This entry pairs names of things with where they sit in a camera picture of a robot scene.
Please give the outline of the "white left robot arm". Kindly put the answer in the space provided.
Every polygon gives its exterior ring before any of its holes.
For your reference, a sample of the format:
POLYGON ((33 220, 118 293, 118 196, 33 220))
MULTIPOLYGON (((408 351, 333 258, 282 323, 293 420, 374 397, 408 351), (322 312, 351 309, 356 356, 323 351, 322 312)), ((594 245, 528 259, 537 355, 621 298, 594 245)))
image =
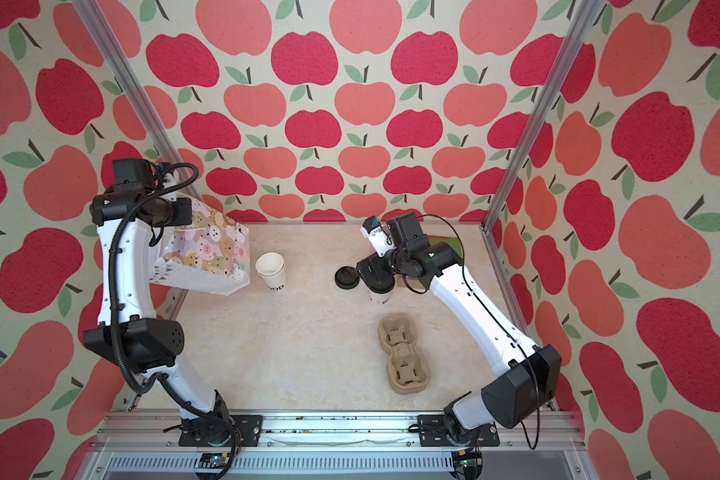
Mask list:
POLYGON ((241 435, 220 395, 182 356, 181 325, 157 317, 150 293, 150 252, 167 227, 187 226, 190 199, 178 191, 199 176, 192 164, 116 160, 115 182, 90 205, 102 248, 103 283, 97 325, 83 334, 84 347, 114 364, 126 385, 144 395, 161 385, 180 413, 183 446, 229 447, 241 435), (174 179, 184 168, 189 176, 174 179))

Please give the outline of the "cartoon animal gift bag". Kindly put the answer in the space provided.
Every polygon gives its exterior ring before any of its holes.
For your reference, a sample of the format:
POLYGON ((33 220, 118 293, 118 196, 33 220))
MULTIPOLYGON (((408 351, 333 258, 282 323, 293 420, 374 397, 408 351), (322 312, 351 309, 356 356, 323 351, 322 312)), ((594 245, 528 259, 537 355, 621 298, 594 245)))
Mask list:
POLYGON ((191 223, 171 228, 152 256, 149 282, 224 296, 248 286, 249 228, 196 199, 191 204, 191 223))

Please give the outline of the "white paper cup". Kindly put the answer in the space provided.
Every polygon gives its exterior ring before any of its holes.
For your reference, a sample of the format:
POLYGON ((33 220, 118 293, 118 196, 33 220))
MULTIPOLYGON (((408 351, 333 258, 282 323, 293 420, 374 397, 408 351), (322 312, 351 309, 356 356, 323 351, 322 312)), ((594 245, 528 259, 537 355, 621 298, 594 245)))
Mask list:
POLYGON ((394 292, 395 287, 390 286, 387 288, 379 289, 379 288, 368 288, 368 295, 369 299, 374 302, 375 304, 384 305, 386 304, 394 292))

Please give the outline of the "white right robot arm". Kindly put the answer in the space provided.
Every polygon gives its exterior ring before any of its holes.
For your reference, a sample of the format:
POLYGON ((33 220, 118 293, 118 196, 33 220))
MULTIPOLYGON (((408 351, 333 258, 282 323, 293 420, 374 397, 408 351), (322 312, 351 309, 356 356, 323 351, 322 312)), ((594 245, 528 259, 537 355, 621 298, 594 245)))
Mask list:
POLYGON ((445 242, 430 242, 419 215, 408 213, 387 222, 371 216, 360 231, 374 248, 356 265, 366 287, 396 279, 419 281, 419 292, 433 294, 452 311, 496 376, 445 407, 445 428, 454 444, 470 444, 491 424, 512 429, 555 398, 560 353, 551 345, 538 346, 509 321, 478 286, 462 254, 445 242))

